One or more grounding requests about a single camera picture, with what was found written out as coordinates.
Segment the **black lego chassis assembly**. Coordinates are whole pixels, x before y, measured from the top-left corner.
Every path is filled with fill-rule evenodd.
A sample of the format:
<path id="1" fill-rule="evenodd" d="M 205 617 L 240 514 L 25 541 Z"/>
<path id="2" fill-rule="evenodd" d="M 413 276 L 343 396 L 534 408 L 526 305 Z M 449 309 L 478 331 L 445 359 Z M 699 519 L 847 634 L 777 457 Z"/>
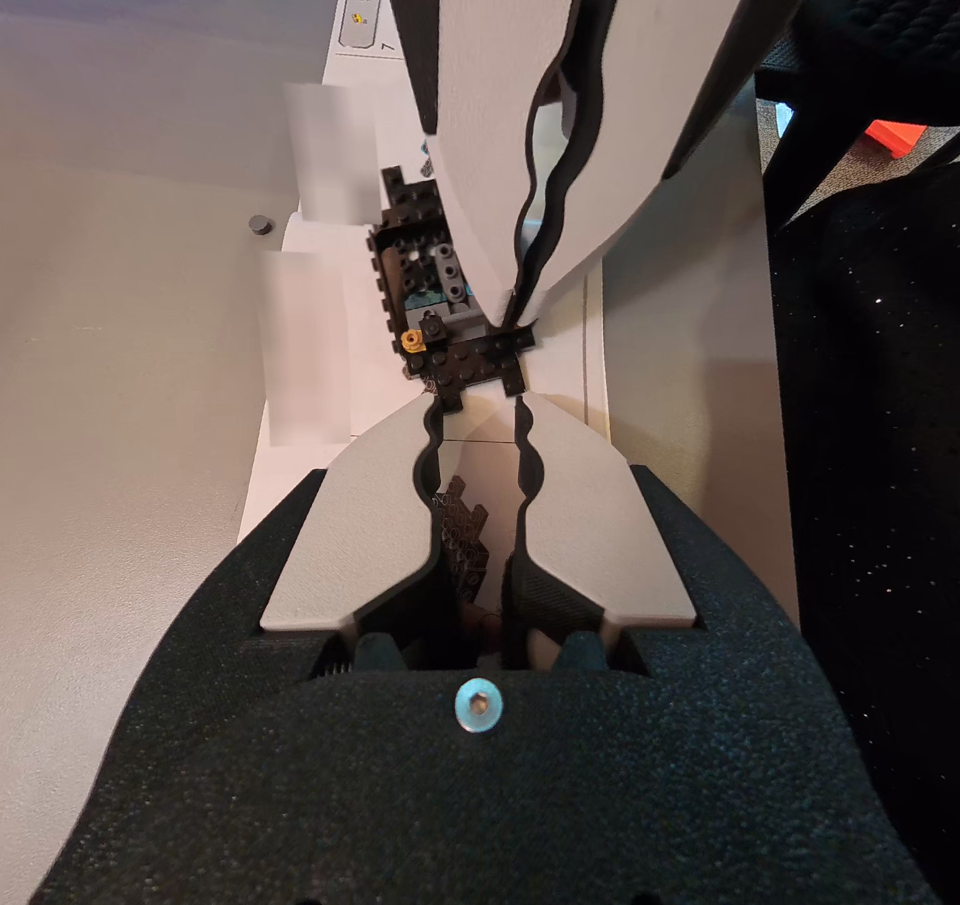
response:
<path id="1" fill-rule="evenodd" d="M 498 327 L 487 318 L 452 240 L 433 180 L 406 182 L 399 166 L 381 169 L 388 201 L 366 244 L 387 315 L 391 346 L 406 376 L 438 395 L 446 415 L 463 392 L 498 382 L 508 397 L 526 390 L 521 356 L 531 326 Z"/>

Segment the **red plastic object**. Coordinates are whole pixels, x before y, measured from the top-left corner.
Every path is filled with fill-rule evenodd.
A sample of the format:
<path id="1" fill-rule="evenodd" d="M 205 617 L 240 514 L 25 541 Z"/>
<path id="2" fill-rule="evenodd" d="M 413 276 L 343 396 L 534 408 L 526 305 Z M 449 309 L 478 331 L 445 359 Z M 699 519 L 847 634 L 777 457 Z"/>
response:
<path id="1" fill-rule="evenodd" d="M 924 124 L 874 120 L 865 130 L 865 135 L 886 150 L 894 160 L 909 155 L 927 131 Z"/>

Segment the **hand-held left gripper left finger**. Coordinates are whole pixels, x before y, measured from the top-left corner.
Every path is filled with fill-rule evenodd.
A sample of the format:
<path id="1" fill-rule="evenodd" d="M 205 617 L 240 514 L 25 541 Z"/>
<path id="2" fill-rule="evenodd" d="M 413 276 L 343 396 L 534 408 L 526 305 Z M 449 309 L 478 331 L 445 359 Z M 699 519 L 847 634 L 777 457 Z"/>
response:
<path id="1" fill-rule="evenodd" d="M 358 630 L 363 614 L 426 569 L 430 494 L 415 467 L 436 448 L 436 401 L 417 395 L 333 459 L 261 615 L 264 632 Z"/>

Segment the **person's black clothing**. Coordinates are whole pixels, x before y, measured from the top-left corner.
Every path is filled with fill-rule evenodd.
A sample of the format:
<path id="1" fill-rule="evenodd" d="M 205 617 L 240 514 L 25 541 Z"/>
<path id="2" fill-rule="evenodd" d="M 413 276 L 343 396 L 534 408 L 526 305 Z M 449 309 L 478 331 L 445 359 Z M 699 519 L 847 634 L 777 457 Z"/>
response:
<path id="1" fill-rule="evenodd" d="M 958 161 L 770 240 L 800 627 L 943 900 L 959 872 Z"/>

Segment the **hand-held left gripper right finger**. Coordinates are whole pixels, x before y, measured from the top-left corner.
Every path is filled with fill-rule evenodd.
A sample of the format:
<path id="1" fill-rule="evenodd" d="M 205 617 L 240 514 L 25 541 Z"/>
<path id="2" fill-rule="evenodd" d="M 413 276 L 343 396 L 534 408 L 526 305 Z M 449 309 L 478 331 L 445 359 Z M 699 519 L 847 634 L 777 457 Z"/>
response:
<path id="1" fill-rule="evenodd" d="M 514 406 L 513 608 L 539 631 L 687 629 L 696 611 L 630 464 L 534 392 Z"/>

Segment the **white lego instruction booklet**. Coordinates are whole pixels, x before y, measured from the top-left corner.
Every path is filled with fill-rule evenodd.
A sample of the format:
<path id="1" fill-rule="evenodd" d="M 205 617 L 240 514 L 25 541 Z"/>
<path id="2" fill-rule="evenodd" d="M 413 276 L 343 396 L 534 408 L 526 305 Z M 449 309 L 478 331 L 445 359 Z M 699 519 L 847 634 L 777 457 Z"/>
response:
<path id="1" fill-rule="evenodd" d="M 419 123 L 414 95 L 390 0 L 379 0 L 374 44 L 353 47 L 340 40 L 347 0 L 337 0 L 328 44 L 323 85 L 361 87 L 383 93 L 376 105 L 376 147 L 382 167 L 401 167 L 407 180 L 423 174 L 427 156 L 416 138 Z M 267 261 L 278 277 L 304 267 L 295 289 L 324 297 L 339 295 L 350 359 L 350 424 L 353 441 L 409 402 L 422 387 L 409 381 L 394 353 L 381 306 L 375 272 L 367 250 L 368 227 L 321 223 L 304 218 L 297 208 L 290 216 L 281 250 Z M 603 270 L 597 263 L 581 282 L 546 312 L 534 327 L 535 347 L 521 358 L 527 385 L 570 415 L 581 419 L 603 439 L 610 439 L 609 403 L 603 342 Z M 514 443 L 514 398 L 500 383 L 480 384 L 463 398 L 463 410 L 444 420 L 444 442 L 438 451 L 439 493 L 453 493 L 469 516 L 471 530 L 488 551 L 478 603 L 499 605 L 500 582 L 513 550 L 519 488 L 519 450 Z M 274 440 L 266 406 L 254 454 L 246 503 L 237 536 L 246 537 L 282 502 L 308 472 L 323 469 L 344 449 L 342 443 L 295 443 Z"/>

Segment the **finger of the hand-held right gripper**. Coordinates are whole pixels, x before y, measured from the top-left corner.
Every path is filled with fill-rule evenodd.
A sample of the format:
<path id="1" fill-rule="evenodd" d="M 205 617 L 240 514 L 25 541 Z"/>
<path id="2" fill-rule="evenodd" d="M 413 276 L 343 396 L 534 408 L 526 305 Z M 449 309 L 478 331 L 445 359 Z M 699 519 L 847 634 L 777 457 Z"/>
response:
<path id="1" fill-rule="evenodd" d="M 605 251 L 657 187 L 741 0 L 598 0 L 565 151 L 524 258 L 517 324 Z"/>
<path id="2" fill-rule="evenodd" d="M 504 321 L 531 202 L 536 99 L 579 0 L 439 0 L 437 182 L 454 249 L 486 318 Z"/>

